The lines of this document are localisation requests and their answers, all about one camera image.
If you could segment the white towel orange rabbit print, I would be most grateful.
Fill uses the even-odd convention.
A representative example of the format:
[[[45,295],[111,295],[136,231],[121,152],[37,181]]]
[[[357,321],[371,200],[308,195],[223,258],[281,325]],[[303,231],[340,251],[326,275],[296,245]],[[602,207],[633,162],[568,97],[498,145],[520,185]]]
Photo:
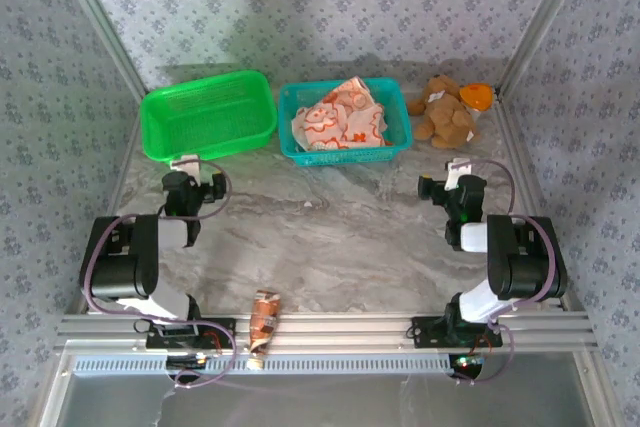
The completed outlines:
[[[374,148],[386,146],[387,129],[384,107],[372,96],[360,77],[353,77],[330,91],[322,103],[335,112],[340,134],[339,148]]]

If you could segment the orange lion print towel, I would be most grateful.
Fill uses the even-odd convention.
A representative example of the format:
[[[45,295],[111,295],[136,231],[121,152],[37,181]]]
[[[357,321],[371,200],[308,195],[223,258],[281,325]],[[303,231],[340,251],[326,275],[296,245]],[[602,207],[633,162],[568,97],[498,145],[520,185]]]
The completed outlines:
[[[301,107],[291,121],[294,140],[304,151],[346,148],[347,119],[352,112],[338,102]]]

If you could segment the green plastic mesh basket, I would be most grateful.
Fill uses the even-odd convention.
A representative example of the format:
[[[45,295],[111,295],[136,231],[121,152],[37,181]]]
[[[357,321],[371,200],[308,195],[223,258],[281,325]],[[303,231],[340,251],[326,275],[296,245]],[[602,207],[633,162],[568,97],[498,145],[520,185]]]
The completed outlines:
[[[159,88],[140,104],[142,149],[157,162],[189,154],[213,160],[259,149],[276,124],[271,88],[255,70]]]

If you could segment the brown teddy bear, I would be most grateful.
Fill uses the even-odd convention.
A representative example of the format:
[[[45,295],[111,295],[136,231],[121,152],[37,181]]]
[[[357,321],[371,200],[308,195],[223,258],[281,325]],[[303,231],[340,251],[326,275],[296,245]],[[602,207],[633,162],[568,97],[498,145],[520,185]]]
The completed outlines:
[[[420,117],[413,129],[418,141],[434,148],[457,149],[477,136],[474,118],[464,106],[459,84],[446,75],[432,77],[419,98],[407,103],[410,116]]]

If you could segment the teal plastic mesh basket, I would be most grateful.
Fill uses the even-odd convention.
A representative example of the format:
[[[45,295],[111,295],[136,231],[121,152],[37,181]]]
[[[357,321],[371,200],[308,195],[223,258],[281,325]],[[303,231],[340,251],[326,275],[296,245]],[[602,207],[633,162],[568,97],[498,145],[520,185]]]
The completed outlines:
[[[387,129],[383,133],[386,146],[374,148],[341,148],[304,151],[294,140],[291,121],[301,107],[313,107],[345,81],[331,80],[287,84],[280,92],[279,127],[283,154],[299,166],[325,166],[363,162],[382,162],[394,158],[412,143],[411,126],[399,85],[390,78],[362,79],[373,98],[384,107]]]

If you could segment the brown snack wrapper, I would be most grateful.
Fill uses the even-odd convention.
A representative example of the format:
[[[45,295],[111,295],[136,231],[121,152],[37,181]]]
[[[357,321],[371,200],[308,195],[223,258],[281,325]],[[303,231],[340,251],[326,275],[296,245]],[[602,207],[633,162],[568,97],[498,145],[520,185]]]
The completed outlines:
[[[272,291],[258,290],[254,297],[249,322],[249,359],[250,370],[262,370],[273,334],[278,324],[281,296]]]

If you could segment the grey metal panel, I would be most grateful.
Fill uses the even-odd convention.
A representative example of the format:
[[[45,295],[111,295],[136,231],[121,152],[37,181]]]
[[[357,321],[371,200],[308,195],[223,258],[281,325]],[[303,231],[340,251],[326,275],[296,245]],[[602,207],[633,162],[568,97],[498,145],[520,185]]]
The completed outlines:
[[[507,379],[238,376],[175,389],[162,376],[75,376],[45,427],[595,427],[566,382],[521,391]]]

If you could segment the aluminium table side rail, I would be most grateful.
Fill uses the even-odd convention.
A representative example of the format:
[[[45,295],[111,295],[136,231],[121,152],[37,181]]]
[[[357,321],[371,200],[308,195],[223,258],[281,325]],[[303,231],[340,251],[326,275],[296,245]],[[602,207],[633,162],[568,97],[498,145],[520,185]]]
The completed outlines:
[[[558,221],[551,213],[545,211],[545,207],[543,206],[545,198],[537,175],[530,170],[531,156],[528,152],[526,140],[523,137],[516,117],[510,111],[505,101],[498,102],[496,119],[516,184],[516,203],[518,204],[516,212],[530,216],[549,217],[552,220],[567,271],[567,289],[559,303],[564,310],[584,311],[584,305],[574,290],[574,282],[571,276],[572,272],[569,262],[570,258],[561,242]]]
[[[124,150],[124,154],[122,160],[117,164],[116,170],[116,180],[113,185],[113,189],[111,191],[111,195],[109,197],[109,203],[107,204],[107,208],[104,211],[104,214],[108,216],[115,215],[120,206],[120,202],[123,195],[123,190],[126,182],[126,176],[130,167],[132,155],[136,149],[136,145],[139,142],[139,133],[140,133],[140,113],[136,111],[134,121],[131,125],[131,128],[128,131],[127,143]],[[87,310],[87,303],[83,297],[81,289],[76,287],[74,291],[74,296],[72,297],[71,302],[69,303],[68,308],[65,311],[65,314],[84,314]]]

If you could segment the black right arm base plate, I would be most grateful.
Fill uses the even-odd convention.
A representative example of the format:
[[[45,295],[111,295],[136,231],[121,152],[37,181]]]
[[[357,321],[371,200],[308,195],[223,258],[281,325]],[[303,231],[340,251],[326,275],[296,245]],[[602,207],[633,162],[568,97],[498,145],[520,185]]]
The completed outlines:
[[[413,317],[406,335],[413,341],[415,348],[473,350],[503,346],[502,336],[494,333],[486,324],[446,320],[443,316]]]

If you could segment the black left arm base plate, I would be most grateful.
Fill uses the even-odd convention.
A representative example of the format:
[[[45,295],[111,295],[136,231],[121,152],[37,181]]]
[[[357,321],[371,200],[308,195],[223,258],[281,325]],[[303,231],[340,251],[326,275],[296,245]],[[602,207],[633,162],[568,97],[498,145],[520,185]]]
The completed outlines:
[[[231,349],[229,337],[219,328],[212,327],[212,323],[235,336],[236,320],[223,317],[188,317],[187,320],[176,319],[173,322],[140,319],[134,322],[133,327],[136,333],[145,335],[148,349]]]

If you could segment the aluminium frame rail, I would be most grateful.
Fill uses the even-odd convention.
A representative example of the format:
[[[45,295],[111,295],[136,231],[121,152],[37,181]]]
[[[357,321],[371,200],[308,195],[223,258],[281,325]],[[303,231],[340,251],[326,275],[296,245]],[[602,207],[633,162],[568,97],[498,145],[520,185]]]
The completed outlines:
[[[512,332],[517,353],[595,351],[597,341],[584,312],[520,310],[499,318]],[[410,319],[401,313],[283,314],[272,354],[401,354],[414,350],[406,337]],[[68,315],[54,348],[80,354],[148,353],[146,336],[124,316]]]

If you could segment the aluminium frame post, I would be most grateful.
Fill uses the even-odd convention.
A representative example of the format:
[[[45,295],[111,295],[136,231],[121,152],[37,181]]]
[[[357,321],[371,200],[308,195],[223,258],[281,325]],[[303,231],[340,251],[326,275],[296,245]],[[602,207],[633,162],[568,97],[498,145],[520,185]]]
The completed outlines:
[[[564,2],[565,0],[540,0],[497,85],[501,100],[508,99],[515,92]]]
[[[77,0],[85,15],[92,24],[96,34],[103,43],[107,53],[114,61],[134,97],[141,101],[147,90],[131,57],[127,53],[116,28],[111,22],[100,0]]]

